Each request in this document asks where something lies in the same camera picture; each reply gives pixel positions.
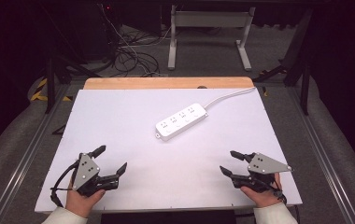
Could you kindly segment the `person's left hand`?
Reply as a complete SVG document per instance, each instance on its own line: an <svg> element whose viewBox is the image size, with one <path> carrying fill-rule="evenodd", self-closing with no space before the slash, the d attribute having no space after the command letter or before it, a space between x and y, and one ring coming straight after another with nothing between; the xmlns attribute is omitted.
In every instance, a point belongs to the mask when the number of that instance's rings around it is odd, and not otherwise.
<svg viewBox="0 0 355 224"><path fill-rule="evenodd" d="M87 218L92 208L101 201L106 192L103 189L96 191L92 196L80 195L75 190L69 190L66 195L65 208L83 218Z"/></svg>

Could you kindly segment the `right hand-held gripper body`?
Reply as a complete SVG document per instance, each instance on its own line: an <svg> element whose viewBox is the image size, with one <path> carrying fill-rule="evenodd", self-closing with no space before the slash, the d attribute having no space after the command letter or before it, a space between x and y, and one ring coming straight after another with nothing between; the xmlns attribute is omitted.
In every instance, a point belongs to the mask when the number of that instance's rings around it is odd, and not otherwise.
<svg viewBox="0 0 355 224"><path fill-rule="evenodd" d="M247 169L248 175L232 175L233 185L237 189L248 187L259 193L268 190L281 193L279 185L273 186L276 182L275 174L292 171L292 167L288 164L276 161L262 153L254 153L254 158L248 162Z"/></svg>

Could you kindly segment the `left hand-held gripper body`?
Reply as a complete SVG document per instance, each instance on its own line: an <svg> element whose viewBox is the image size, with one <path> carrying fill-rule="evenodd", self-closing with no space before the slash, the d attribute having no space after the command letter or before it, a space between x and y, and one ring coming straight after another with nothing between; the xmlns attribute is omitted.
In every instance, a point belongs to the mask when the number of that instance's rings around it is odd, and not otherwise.
<svg viewBox="0 0 355 224"><path fill-rule="evenodd" d="M94 153L79 156L78 167L73 173L72 189L80 195L90 197L100 189L112 190L119 186L118 174L101 177L100 167L94 162Z"/></svg>

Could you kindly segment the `yellow black hazard tape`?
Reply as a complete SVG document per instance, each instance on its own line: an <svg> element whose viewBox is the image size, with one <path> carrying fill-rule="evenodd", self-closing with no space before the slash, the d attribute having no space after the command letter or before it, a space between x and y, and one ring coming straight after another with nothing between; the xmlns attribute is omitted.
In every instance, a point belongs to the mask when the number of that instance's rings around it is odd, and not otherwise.
<svg viewBox="0 0 355 224"><path fill-rule="evenodd" d="M47 84L47 79L45 77L43 77L41 79L41 81L38 83L36 89L35 89L35 92L34 94L32 95L32 97L30 98L31 101L36 101L36 100L39 100L39 101L47 101L48 100L48 97L46 95L43 95L42 94L42 91L43 89L45 88ZM74 99L73 96L65 96L63 98L63 101L64 102L72 102Z"/></svg>

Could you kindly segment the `white power strip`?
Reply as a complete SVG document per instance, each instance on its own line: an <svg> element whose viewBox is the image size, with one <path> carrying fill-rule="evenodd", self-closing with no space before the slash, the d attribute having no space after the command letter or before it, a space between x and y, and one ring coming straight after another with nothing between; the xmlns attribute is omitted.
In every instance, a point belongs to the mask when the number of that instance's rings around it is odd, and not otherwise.
<svg viewBox="0 0 355 224"><path fill-rule="evenodd" d="M155 137L164 142L187 131L208 116L199 104L189 105L155 125Z"/></svg>

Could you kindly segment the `black seat edge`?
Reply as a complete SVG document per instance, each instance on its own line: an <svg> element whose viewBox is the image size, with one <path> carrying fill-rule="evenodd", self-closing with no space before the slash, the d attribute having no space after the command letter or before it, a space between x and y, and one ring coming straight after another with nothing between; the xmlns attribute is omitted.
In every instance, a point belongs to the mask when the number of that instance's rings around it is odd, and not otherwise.
<svg viewBox="0 0 355 224"><path fill-rule="evenodd" d="M236 224L233 211L186 211L102 215L101 224Z"/></svg>

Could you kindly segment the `white metal desk frame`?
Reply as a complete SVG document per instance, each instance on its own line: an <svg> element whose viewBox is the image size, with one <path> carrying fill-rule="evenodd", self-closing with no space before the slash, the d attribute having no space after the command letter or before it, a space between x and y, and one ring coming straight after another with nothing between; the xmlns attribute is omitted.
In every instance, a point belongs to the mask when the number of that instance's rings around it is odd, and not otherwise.
<svg viewBox="0 0 355 224"><path fill-rule="evenodd" d="M242 37L235 41L241 62L246 71L252 69L246 51L246 42L250 26L255 15L255 7L250 7L244 12L217 12L217 11L185 11L177 10L177 5L171 6L170 44L167 68L176 68L177 34L178 27L220 27L242 28Z"/></svg>

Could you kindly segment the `person's right hand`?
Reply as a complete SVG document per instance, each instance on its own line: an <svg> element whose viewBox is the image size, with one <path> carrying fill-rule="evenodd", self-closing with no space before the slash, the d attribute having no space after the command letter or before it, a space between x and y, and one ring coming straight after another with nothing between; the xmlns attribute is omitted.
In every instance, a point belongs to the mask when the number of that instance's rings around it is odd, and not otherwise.
<svg viewBox="0 0 355 224"><path fill-rule="evenodd" d="M246 196L255 202L257 208L265 208L283 202L281 198L275 196L270 190L259 193L248 187L241 187L240 189Z"/></svg>

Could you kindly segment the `black metal stand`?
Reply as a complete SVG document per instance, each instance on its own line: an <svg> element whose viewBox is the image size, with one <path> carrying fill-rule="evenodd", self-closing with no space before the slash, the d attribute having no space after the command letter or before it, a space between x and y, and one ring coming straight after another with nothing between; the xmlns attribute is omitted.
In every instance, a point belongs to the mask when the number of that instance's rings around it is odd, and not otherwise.
<svg viewBox="0 0 355 224"><path fill-rule="evenodd" d="M304 58L303 45L312 13L313 10L308 9L304 16L301 18L291 43L287 49L287 52L280 62L280 65L270 71L263 70L258 77L253 79L254 82L260 83L285 71L286 76L283 80L283 83L287 87L293 87L299 80L302 80L300 107L306 116L308 115L307 100L310 74L309 66L306 59Z"/></svg>
<svg viewBox="0 0 355 224"><path fill-rule="evenodd" d="M47 109L49 114L52 108L56 105L55 95L55 78L58 78L62 84L69 84L71 76L67 67L74 68L80 75L87 77L97 77L97 75L78 63L73 62L63 55L54 55L47 59L46 62L46 79L47 79Z"/></svg>

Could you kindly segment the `aluminium floor rail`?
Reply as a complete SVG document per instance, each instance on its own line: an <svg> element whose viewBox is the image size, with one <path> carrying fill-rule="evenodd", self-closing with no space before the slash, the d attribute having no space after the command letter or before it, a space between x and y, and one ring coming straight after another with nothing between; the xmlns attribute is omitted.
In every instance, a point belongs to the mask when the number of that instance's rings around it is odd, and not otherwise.
<svg viewBox="0 0 355 224"><path fill-rule="evenodd" d="M13 170L11 178L8 180L7 186L4 188L3 194L0 197L0 223L4 218L8 208L12 204L13 199L15 198L23 179L25 178L30 165L32 164L37 151L39 150L40 145L43 142L45 131L50 125L55 111L61 101L63 100L65 94L69 89L69 85L63 84L57 91L54 97L54 105L48 109L42 117L42 120L37 127L33 138L30 141L29 146L25 149L24 154L18 163L17 167Z"/></svg>
<svg viewBox="0 0 355 224"><path fill-rule="evenodd" d="M331 189L331 192L337 202L337 205L344 217L347 224L355 224L355 209L348 198L342 182L336 173L323 144L320 141L319 136L310 120L310 117L304 113L300 105L300 97L295 88L287 88L287 92L292 99L301 121L303 122L306 132L309 135L309 140L312 146L312 150L319 162L319 166L326 178L326 181Z"/></svg>

